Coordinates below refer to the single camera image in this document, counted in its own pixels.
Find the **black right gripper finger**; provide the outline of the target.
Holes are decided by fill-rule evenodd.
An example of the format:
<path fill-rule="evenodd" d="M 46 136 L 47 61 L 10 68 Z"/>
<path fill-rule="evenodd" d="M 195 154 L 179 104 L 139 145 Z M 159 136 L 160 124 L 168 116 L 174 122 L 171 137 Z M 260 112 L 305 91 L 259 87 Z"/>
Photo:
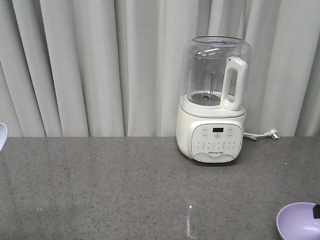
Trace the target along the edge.
<path fill-rule="evenodd" d="M 314 219 L 320 219 L 320 205 L 315 204 L 312 208 L 312 215 Z"/>

